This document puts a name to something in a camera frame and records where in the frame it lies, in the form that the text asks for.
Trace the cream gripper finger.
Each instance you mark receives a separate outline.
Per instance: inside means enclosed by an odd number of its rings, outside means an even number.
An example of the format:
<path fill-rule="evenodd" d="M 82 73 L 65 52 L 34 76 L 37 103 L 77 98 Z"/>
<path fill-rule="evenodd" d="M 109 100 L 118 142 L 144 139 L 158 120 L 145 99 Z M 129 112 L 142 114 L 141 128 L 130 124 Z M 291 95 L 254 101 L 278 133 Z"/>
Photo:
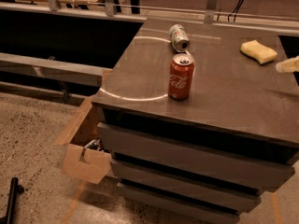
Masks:
<path fill-rule="evenodd" d="M 279 73 L 299 72 L 299 56 L 277 63 L 276 70 Z"/>

